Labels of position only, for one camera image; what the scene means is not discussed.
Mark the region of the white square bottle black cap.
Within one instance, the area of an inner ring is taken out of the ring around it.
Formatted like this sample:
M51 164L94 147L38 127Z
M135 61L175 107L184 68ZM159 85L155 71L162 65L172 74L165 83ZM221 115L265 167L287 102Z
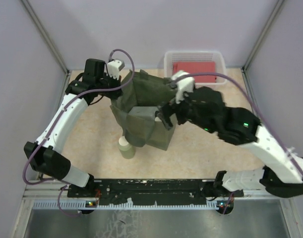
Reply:
M147 107L147 106L136 106L133 107L130 111L129 111L129 115L134 116L134 117L138 117L140 119L145 119L145 120L150 120L150 121L154 121L155 120L155 113L157 111L157 107Z

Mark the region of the green canvas bag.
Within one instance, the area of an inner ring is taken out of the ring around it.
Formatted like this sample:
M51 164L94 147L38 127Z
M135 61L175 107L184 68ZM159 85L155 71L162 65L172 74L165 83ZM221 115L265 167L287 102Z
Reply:
M135 147L150 145L166 151L177 125L175 115L171 116L173 127L167 130L162 122L140 119L129 115L136 106L157 107L175 98L176 92L167 85L168 78L151 75L143 70L134 73L133 80L123 87L122 95L111 100L110 108L122 128L122 135Z

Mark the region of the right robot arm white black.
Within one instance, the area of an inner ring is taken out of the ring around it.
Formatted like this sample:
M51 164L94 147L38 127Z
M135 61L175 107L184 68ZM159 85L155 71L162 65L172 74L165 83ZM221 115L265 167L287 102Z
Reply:
M282 149L278 140L251 111L227 107L219 91L201 87L183 92L181 98L162 103L155 116L171 129L170 117L178 124L189 122L216 133L226 143L247 149L263 162L263 167L250 171L220 171L214 181L214 190L226 196L237 190L265 190L280 197L303 195L303 158Z

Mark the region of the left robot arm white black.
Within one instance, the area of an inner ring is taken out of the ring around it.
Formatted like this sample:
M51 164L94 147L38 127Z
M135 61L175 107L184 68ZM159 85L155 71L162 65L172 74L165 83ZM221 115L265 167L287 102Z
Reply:
M47 175L48 180L77 186L86 197L95 193L93 176L73 166L61 153L79 117L97 96L116 99L121 95L120 72L123 68L124 62L120 59L86 60L84 71L68 84L61 105L47 128L35 142L26 142L24 146L27 162L22 178L27 185L34 185L26 177L27 169L31 168Z

